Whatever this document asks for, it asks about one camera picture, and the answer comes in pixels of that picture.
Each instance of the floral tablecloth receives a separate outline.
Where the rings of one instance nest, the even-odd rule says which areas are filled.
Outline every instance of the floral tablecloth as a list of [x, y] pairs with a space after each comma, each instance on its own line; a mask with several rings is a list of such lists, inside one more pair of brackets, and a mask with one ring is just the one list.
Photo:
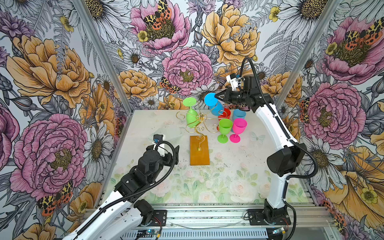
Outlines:
[[[137, 164], [151, 145], [153, 134], [166, 133], [168, 141], [180, 145], [179, 164], [159, 186], [147, 192], [151, 204], [233, 204], [263, 203], [270, 189], [271, 172], [266, 159], [274, 152], [273, 144], [262, 122], [252, 112], [245, 119], [247, 129], [237, 144], [217, 141], [219, 133], [202, 131], [208, 136], [210, 165], [189, 165], [189, 136], [185, 120], [176, 118], [178, 110], [136, 110], [125, 136], [123, 146], [112, 169], [105, 196], [120, 178]], [[207, 120], [211, 128], [218, 120]], [[168, 167], [161, 172], [162, 177]], [[307, 202], [300, 182], [292, 179], [287, 193], [289, 202]]]

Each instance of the green wine glass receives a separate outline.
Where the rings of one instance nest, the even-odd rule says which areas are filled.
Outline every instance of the green wine glass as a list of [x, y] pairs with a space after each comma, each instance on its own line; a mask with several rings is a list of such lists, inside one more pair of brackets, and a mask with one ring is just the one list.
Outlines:
[[226, 136], [232, 129], [233, 122], [227, 118], [223, 118], [219, 121], [219, 131], [221, 135], [217, 137], [219, 143], [228, 142], [228, 137]]

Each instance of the butterfly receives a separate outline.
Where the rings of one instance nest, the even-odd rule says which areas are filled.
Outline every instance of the butterfly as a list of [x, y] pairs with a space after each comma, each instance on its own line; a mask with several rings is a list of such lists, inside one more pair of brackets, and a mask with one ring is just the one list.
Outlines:
[[259, 145], [263, 145], [264, 139], [265, 139], [265, 135], [264, 134], [260, 135], [260, 136], [257, 136], [254, 132], [251, 132], [251, 137], [252, 137], [252, 141], [253, 142], [256, 142]]
[[364, 45], [373, 45], [383, 35], [384, 17], [374, 22], [368, 29], [360, 32], [351, 30], [345, 33], [345, 49], [352, 51], [357, 46], [362, 48]]
[[162, 23], [166, 23], [166, 20], [170, 20], [172, 16], [172, 10], [168, 8], [166, 0], [159, 0], [157, 4], [157, 11], [154, 15], [148, 15], [143, 18], [145, 24], [152, 27], [153, 30], [160, 30]]
[[69, 203], [73, 196], [73, 182], [69, 181], [56, 195], [42, 197], [37, 201], [37, 206], [43, 211], [41, 215], [48, 217], [62, 204]]
[[159, 86], [165, 88], [166, 91], [169, 93], [177, 93], [178, 91], [180, 91], [180, 88], [178, 86], [171, 85], [166, 77], [161, 78]]
[[306, 98], [300, 103], [300, 121], [303, 123], [309, 123], [310, 118], [308, 116], [308, 106], [310, 105], [310, 98]]

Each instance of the wooden base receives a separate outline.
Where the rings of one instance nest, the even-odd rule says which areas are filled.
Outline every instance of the wooden base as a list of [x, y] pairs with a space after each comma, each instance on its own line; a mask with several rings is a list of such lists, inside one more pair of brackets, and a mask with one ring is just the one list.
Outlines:
[[208, 137], [205, 136], [205, 140], [200, 144], [201, 150], [199, 151], [199, 142], [197, 136], [190, 136], [190, 164], [192, 166], [197, 165], [209, 165], [209, 151], [208, 151]]

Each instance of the pink peony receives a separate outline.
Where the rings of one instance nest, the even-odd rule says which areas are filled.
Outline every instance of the pink peony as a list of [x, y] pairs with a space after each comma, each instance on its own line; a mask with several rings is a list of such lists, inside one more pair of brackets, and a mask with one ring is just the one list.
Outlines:
[[69, 181], [77, 187], [85, 175], [81, 165], [86, 142], [83, 127], [65, 114], [26, 127], [15, 144], [18, 168], [12, 172], [11, 189], [39, 200], [60, 192]]
[[211, 60], [193, 48], [179, 48], [163, 60], [164, 77], [170, 84], [180, 87], [179, 94], [188, 96], [191, 90], [212, 81]]
[[358, 45], [349, 51], [345, 48], [347, 43], [345, 34], [348, 31], [362, 32], [374, 22], [365, 23], [363, 20], [354, 20], [347, 17], [328, 39], [325, 59], [322, 62], [324, 73], [333, 76], [339, 81], [348, 81], [354, 85], [364, 83], [384, 68], [384, 37], [373, 45]]
[[[180, 13], [179, 6], [176, 4], [175, 6], [168, 0], [168, 8], [172, 11], [172, 16], [170, 20], [170, 24], [174, 27], [174, 31], [171, 26], [167, 26], [168, 30], [157, 30], [158, 35], [156, 37], [144, 38], [143, 41], [144, 47], [146, 50], [153, 55], [161, 54], [163, 52], [173, 51], [179, 46], [184, 46], [188, 42], [189, 38], [189, 30], [190, 30], [190, 22], [189, 18], [184, 18], [183, 13]], [[142, 31], [142, 34], [149, 34], [147, 25], [144, 22], [144, 18], [149, 15], [154, 15], [157, 11], [158, 4], [156, 3], [154, 7], [148, 5], [147, 8], [144, 8], [140, 5], [140, 8], [132, 8], [131, 9], [131, 25], [134, 27], [131, 28], [134, 34], [139, 34]]]
[[366, 119], [357, 89], [347, 83], [322, 83], [310, 97], [308, 116], [309, 123], [304, 124], [307, 136], [315, 135], [336, 150], [355, 140]]
[[16, 118], [7, 108], [0, 106], [0, 170], [7, 164], [12, 153], [12, 142], [19, 134], [20, 127]]

